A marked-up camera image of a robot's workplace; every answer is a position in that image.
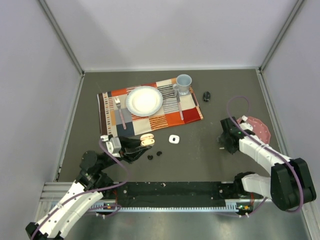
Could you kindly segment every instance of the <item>plate rim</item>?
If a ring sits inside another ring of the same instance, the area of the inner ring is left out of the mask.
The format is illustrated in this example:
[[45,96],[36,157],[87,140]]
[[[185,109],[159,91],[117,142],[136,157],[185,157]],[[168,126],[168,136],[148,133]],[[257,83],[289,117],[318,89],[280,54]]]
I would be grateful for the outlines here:
[[[134,110],[132,111],[132,109],[133,109],[132,107],[130,107],[130,108],[128,107],[128,106],[132,106],[132,104],[128,105],[128,102],[130,100],[130,95],[133,95],[134,92],[137,92],[139,89],[142,89],[142,88],[143,89],[152,89],[153,91],[155,90],[155,92],[158,93],[158,95],[160,96],[159,107],[155,108],[154,111],[150,111],[149,113],[146,113],[146,114],[136,114],[137,113],[136,111],[134,111]],[[164,98],[163,98],[161,92],[159,91],[159,89],[157,89],[157,88],[155,88],[153,86],[138,86],[128,94],[128,96],[126,97],[126,100],[125,100],[125,104],[126,104],[126,108],[128,109],[128,111],[130,113],[132,113],[133,115],[136,115],[138,117],[149,117],[149,116],[152,116],[153,114],[155,114],[156,112],[159,111],[159,109],[161,108],[161,106],[163,104],[163,101],[164,101]]]

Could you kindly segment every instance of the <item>black mouse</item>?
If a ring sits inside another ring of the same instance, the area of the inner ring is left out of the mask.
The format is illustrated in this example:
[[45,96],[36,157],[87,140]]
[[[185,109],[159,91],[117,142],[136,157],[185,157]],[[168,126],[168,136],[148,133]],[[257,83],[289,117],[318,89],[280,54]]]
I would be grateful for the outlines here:
[[209,102],[209,101],[210,101],[210,98],[211,98],[210,92],[208,92],[208,91],[204,92],[204,94],[203,94],[203,101]]

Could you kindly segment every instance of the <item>white wall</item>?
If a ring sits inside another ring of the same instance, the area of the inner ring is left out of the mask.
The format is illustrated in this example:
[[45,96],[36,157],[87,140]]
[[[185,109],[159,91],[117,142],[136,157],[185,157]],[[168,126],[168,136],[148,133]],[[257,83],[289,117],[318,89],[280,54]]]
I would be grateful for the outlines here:
[[265,70],[289,151],[308,163],[320,208],[320,1],[307,0]]
[[260,66],[296,0],[47,0],[85,70]]
[[0,239],[26,240],[79,74],[36,0],[1,1],[0,32]]

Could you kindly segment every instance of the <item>patchwork placemat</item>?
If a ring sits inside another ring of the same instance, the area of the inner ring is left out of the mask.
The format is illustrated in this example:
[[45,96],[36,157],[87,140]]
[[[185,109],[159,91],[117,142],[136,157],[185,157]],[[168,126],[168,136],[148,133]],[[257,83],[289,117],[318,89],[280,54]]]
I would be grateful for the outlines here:
[[[180,96],[183,120],[181,120],[177,98],[173,89],[173,84],[177,78],[157,81],[149,84],[142,84],[123,88],[115,91],[99,93],[97,95],[100,115],[101,135],[132,137],[154,130],[189,124],[202,120],[204,117],[200,111],[194,90],[190,87],[188,95]],[[129,112],[126,106],[128,94],[137,87],[151,86],[160,91],[163,97],[162,107],[154,115],[140,117]],[[126,129],[123,128],[119,110],[115,104],[115,97],[119,97],[121,111],[125,121]]]

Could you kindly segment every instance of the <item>fork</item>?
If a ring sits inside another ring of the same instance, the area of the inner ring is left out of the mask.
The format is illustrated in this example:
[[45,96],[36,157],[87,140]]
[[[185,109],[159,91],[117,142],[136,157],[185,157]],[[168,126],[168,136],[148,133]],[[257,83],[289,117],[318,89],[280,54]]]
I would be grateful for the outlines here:
[[125,123],[125,120],[124,120],[124,116],[122,115],[122,111],[121,111],[121,102],[120,102],[120,99],[119,99],[118,96],[116,96],[114,98],[114,102],[115,102],[116,107],[119,109],[119,114],[120,114],[121,122],[122,122],[122,125],[123,125],[123,129],[127,129],[126,123]]

